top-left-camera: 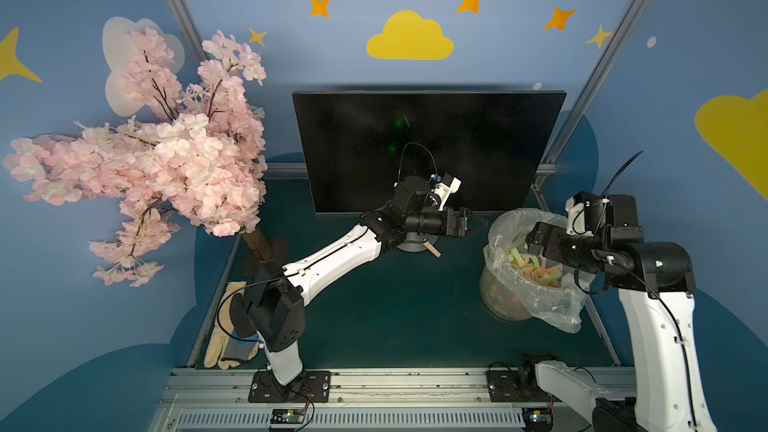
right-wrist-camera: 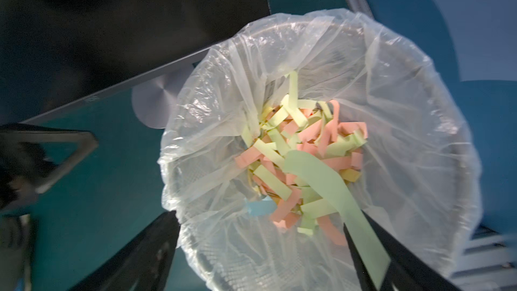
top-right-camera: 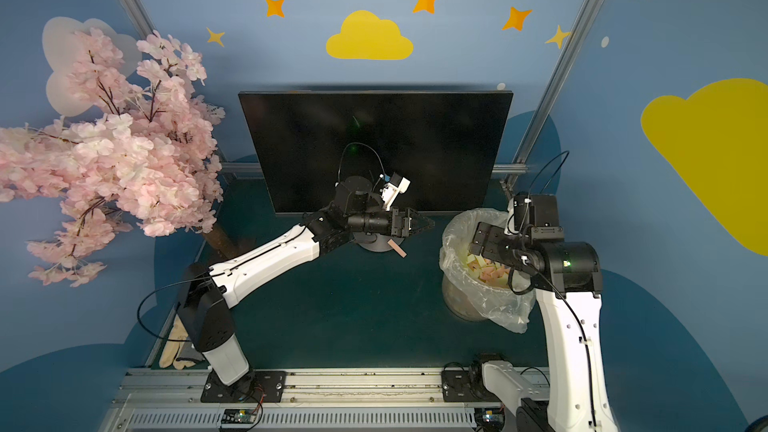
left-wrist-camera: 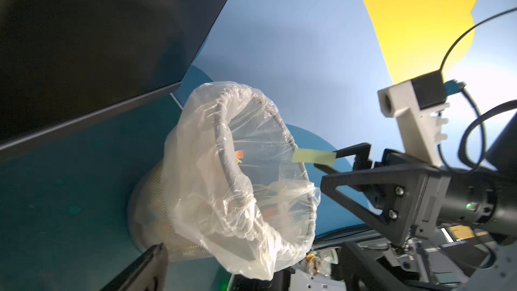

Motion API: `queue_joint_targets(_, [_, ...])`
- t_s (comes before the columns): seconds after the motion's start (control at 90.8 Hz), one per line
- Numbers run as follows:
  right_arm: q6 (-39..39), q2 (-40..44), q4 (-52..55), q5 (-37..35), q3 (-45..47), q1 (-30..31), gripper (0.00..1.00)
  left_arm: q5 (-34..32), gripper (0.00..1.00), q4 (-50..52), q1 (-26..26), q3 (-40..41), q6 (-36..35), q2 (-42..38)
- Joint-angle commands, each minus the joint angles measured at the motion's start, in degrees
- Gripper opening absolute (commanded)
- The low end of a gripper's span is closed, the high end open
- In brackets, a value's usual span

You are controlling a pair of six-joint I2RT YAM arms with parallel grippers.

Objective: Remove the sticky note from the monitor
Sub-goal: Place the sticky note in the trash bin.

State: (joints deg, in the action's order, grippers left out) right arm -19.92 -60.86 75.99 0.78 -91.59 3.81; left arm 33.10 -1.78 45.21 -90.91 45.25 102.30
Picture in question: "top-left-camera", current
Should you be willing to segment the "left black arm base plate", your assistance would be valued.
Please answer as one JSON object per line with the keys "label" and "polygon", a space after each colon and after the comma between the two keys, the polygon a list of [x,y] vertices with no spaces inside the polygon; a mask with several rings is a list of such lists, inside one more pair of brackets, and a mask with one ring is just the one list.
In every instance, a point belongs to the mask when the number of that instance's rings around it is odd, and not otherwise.
{"label": "left black arm base plate", "polygon": [[332,373],[325,370],[301,372],[287,385],[281,385],[272,371],[259,370],[252,379],[249,403],[299,403],[310,399],[314,404],[327,403]]}

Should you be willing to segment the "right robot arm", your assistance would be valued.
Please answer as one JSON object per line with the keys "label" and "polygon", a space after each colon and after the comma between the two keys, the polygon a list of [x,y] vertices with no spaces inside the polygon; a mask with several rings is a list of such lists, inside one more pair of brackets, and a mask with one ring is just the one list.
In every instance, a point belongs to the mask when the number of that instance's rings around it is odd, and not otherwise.
{"label": "right robot arm", "polygon": [[595,431],[713,431],[695,346],[692,260],[672,242],[647,242],[631,195],[580,192],[564,227],[537,223],[534,254],[605,277],[629,326],[636,392],[610,398],[562,362],[535,366],[538,387],[563,401]]}

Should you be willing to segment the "pink sticky note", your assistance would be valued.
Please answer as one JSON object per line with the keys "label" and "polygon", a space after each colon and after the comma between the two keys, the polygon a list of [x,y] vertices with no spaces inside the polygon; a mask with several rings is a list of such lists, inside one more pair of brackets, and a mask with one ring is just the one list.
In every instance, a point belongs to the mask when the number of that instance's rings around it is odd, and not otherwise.
{"label": "pink sticky note", "polygon": [[423,243],[423,245],[424,245],[425,249],[428,250],[436,258],[440,258],[441,257],[441,253],[434,247],[434,245],[431,242],[425,241]]}

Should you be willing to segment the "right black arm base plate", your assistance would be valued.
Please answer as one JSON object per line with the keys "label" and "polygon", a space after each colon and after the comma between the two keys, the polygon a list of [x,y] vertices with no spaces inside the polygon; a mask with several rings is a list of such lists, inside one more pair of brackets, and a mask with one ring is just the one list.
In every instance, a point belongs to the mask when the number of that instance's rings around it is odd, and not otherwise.
{"label": "right black arm base plate", "polygon": [[485,374],[487,391],[492,403],[535,402],[519,386],[516,370],[491,369]]}

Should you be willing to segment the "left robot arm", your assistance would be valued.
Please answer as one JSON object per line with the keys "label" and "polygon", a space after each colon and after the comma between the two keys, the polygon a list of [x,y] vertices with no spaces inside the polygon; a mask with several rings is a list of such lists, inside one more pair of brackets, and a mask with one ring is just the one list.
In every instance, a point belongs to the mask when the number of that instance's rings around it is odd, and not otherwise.
{"label": "left robot arm", "polygon": [[460,185],[450,174],[406,177],[395,184],[389,201],[362,214],[330,245],[285,265],[262,263],[244,286],[226,296],[234,329],[225,334],[262,348],[271,378],[283,389],[296,388],[305,373],[298,348],[305,307],[320,292],[411,238],[430,248],[431,237],[465,238],[487,225],[470,209],[447,205]]}

